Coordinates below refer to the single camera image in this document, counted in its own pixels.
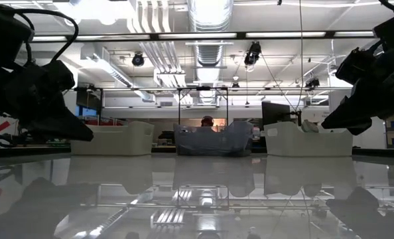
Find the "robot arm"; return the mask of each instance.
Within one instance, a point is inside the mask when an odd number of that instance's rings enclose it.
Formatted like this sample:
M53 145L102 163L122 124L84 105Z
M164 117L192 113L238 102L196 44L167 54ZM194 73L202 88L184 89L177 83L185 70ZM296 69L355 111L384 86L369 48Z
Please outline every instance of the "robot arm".
M51 62L38 66L31 60L29 42L34 26L26 13L64 17L75 26L72 38L56 53ZM14 18L24 18L29 26ZM0 112L19 120L19 125L35 137L91 141L92 131L65 106L62 92L75 82L72 73L57 58L78 36L78 25L59 12L43 9L13 9L0 5ZM24 66L15 63L20 47L26 43L28 60Z
M388 1L380 2L394 11ZM371 127L371 117L384 120L394 114L394 17L373 32L379 42L368 50L354 49L337 70L336 77L354 87L322 123L325 129L348 128L358 135ZM384 53L375 56L380 45Z

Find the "reflective table surface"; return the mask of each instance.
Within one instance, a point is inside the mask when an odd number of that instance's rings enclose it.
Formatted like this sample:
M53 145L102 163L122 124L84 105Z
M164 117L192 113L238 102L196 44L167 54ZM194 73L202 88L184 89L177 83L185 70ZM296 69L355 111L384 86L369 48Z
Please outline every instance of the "reflective table surface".
M0 239L394 238L394 165L257 154L31 157L40 161L0 166Z

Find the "computer monitor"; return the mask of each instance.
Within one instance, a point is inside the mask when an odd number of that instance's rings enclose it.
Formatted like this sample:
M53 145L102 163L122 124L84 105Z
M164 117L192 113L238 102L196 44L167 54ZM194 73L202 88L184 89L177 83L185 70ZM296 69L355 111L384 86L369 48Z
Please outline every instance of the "computer monitor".
M291 121L290 106L262 102L263 125Z

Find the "ceiling light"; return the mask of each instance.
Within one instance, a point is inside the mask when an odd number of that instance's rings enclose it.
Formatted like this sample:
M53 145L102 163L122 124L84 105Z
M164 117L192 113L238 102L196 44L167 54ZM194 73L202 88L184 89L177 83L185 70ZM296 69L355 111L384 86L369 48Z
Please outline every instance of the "ceiling light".
M325 32L276 32L276 33L246 33L247 38L276 38L276 37L323 37Z
M176 88L139 88L138 90L148 90L148 91L175 91Z
M104 88L105 92L122 92L122 91L131 91L130 88Z
M93 41L93 40L148 40L150 35L147 34L133 34L133 35L86 35L78 36L76 41Z
M208 82L207 81L203 81L203 80L195 80L192 83L201 84L201 83L208 83ZM221 81L221 80L218 80L218 81L216 81L216 83L219 84L219 83L224 83L224 82Z
M57 9L75 20L97 19L103 25L112 25L118 19L126 19L135 14L130 1L81 0L71 4L69 1L54 0Z
M336 32L335 37L374 37L371 31L344 31Z
M65 36L52 36L52 37L33 37L32 42L48 42L48 41L66 41Z
M227 46L233 45L234 42L186 42L186 46Z
M174 33L160 34L160 39L233 39L237 33Z

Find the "ventilation pipe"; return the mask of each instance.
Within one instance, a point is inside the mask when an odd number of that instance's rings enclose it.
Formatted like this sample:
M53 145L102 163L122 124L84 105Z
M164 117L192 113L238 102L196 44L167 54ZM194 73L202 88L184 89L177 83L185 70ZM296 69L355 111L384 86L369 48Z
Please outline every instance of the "ventilation pipe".
M191 31L222 32L230 25L233 0L187 0ZM197 79L203 85L216 86L222 65L223 46L194 47ZM201 98L204 103L213 99Z

